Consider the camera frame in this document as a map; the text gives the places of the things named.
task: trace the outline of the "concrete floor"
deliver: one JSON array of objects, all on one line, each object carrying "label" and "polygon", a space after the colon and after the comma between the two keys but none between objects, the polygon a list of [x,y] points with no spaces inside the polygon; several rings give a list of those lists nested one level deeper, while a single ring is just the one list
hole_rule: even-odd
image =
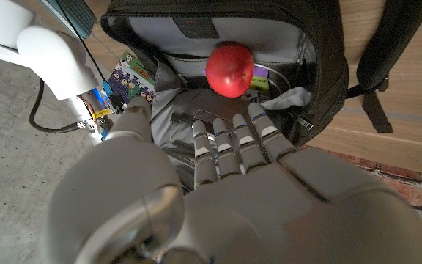
[{"label": "concrete floor", "polygon": [[[0,61],[0,263],[41,263],[48,198],[91,147],[86,131],[47,134],[30,126],[38,86],[30,69]],[[76,121],[48,88],[36,120],[51,128]]]}]

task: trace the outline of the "wooden floor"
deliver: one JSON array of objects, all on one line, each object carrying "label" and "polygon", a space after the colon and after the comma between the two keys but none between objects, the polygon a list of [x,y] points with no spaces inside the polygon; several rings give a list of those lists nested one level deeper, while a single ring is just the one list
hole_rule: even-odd
[{"label": "wooden floor", "polygon": [[[57,29],[59,23],[38,0],[20,0]],[[110,1],[87,0],[97,19]],[[355,71],[364,47],[370,40],[385,0],[340,0],[350,86],[357,84]],[[106,35],[97,23],[86,40],[95,59],[112,70],[126,46]],[[422,172],[422,25],[400,60],[390,72],[390,87],[379,94],[394,133],[376,133],[362,112],[360,99],[349,99],[345,109],[308,144],[347,155]]]}]

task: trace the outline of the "backpack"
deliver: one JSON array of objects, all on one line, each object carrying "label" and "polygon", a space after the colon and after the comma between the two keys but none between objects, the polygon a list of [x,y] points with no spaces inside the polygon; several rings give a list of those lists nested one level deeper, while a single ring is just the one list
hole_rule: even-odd
[{"label": "backpack", "polygon": [[170,156],[193,168],[193,132],[202,120],[247,116],[247,103],[210,90],[202,74],[219,45],[238,42],[269,72],[271,98],[303,87],[306,104],[267,110],[294,146],[305,144],[331,122],[346,98],[366,95],[363,108],[378,132],[392,132],[375,91],[385,90],[388,71],[422,21],[422,1],[386,0],[382,20],[358,65],[359,85],[348,89],[338,0],[326,1],[112,1],[100,19],[103,30],[128,45],[155,76],[152,134]]}]

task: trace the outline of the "backpack strap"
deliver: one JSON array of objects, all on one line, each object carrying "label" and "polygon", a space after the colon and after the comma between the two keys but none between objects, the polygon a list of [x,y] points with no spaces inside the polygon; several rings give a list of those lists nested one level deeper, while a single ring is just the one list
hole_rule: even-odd
[{"label": "backpack strap", "polygon": [[422,23],[422,0],[386,0],[374,36],[358,65],[359,84],[348,89],[347,98],[367,95],[363,109],[377,132],[393,132],[375,91],[385,91],[388,72],[399,59]]}]

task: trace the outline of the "red apple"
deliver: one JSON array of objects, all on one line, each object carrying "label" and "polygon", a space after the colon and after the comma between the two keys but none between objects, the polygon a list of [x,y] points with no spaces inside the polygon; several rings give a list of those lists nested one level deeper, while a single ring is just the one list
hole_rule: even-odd
[{"label": "red apple", "polygon": [[206,78],[211,88],[228,98],[237,98],[249,88],[253,78],[252,53],[243,45],[216,48],[206,63]]}]

